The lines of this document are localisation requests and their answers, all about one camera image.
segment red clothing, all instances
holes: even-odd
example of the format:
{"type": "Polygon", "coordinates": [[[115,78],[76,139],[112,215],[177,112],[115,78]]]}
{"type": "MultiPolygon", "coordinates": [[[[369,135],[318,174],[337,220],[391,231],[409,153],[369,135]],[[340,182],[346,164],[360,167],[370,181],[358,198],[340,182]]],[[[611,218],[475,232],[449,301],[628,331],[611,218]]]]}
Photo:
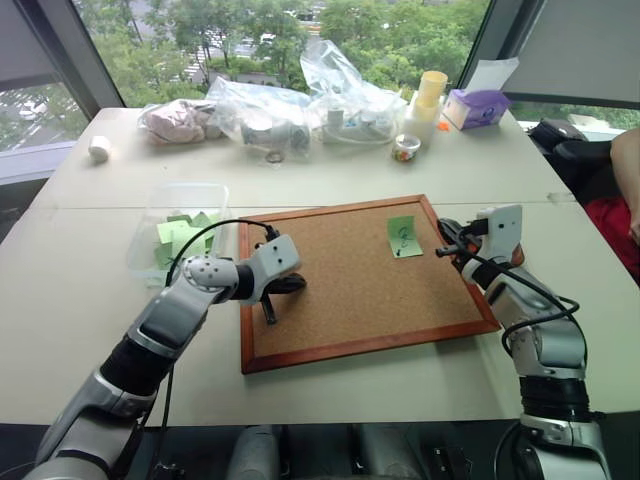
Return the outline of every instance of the red clothing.
{"type": "Polygon", "coordinates": [[[622,197],[593,200],[585,210],[609,246],[640,285],[640,247],[629,235],[631,212],[622,197]]]}

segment tissue box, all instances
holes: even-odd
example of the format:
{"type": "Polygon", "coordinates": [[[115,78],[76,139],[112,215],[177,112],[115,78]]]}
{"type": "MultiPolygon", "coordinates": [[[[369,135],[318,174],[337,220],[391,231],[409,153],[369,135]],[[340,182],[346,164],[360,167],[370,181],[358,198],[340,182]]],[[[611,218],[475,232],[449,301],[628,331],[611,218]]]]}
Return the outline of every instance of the tissue box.
{"type": "Polygon", "coordinates": [[[511,102],[498,90],[451,90],[442,113],[458,129],[498,123],[511,102]]]}

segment plastic bag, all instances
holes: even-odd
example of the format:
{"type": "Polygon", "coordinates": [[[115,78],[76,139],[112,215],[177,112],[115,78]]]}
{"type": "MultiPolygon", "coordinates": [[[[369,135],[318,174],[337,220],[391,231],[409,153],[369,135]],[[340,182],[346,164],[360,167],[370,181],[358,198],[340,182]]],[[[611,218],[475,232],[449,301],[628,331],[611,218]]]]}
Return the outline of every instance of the plastic bag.
{"type": "Polygon", "coordinates": [[[138,117],[138,129],[156,145],[196,143],[222,135],[213,123],[215,102],[179,99],[162,105],[148,105],[138,117]]]}
{"type": "Polygon", "coordinates": [[[382,144],[398,134],[406,102],[364,81],[332,41],[311,45],[300,65],[313,92],[308,121],[323,142],[382,144]]]}
{"type": "Polygon", "coordinates": [[[308,155],[308,95],[218,77],[207,99],[216,103],[216,125],[232,140],[264,152],[269,163],[308,155]]]}

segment cork board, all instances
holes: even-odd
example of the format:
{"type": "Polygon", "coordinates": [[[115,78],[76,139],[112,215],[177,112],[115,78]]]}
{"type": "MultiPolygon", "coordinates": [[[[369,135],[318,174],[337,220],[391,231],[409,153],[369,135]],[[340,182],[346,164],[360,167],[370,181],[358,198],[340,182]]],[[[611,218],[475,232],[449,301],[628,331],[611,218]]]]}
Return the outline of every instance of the cork board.
{"type": "MultiPolygon", "coordinates": [[[[424,195],[249,218],[291,236],[307,287],[271,295],[276,325],[259,304],[242,307],[245,374],[499,329],[480,291],[436,257],[444,242],[424,195]],[[424,255],[393,256],[387,220],[403,215],[424,255]]],[[[247,258],[264,234],[239,228],[247,258]]]]}

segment table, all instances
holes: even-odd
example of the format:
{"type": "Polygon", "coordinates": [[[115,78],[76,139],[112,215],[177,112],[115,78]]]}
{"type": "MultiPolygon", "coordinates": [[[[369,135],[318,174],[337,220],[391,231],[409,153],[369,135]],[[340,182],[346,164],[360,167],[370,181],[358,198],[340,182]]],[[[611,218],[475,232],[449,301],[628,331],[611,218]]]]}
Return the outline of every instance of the table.
{"type": "Polygon", "coordinates": [[[34,206],[144,207],[153,187],[173,181],[222,183],[233,207],[337,205],[426,193],[432,203],[546,202],[569,191],[510,113],[499,125],[437,131],[422,158],[399,164],[390,146],[315,145],[310,160],[279,168],[248,158],[229,139],[188,146],[147,145],[136,132],[139,110],[104,109],[47,182],[34,206]],[[94,166],[87,147],[107,136],[114,152],[94,166]]]}
{"type": "MultiPolygon", "coordinates": [[[[438,215],[461,221],[484,206],[434,205],[438,215]]],[[[51,422],[151,298],[125,262],[141,215],[139,208],[31,208],[0,245],[0,422],[51,422]]],[[[525,204],[522,242],[532,273],[582,304],[592,407],[637,410],[640,384],[615,373],[638,361],[636,285],[575,203],[525,204]]],[[[235,254],[234,238],[228,247],[235,254]]],[[[176,366],[170,424],[479,420],[521,412],[499,333],[242,376],[238,320],[236,302],[210,309],[176,366]]],[[[160,420],[156,410],[152,424],[160,420]]]]}

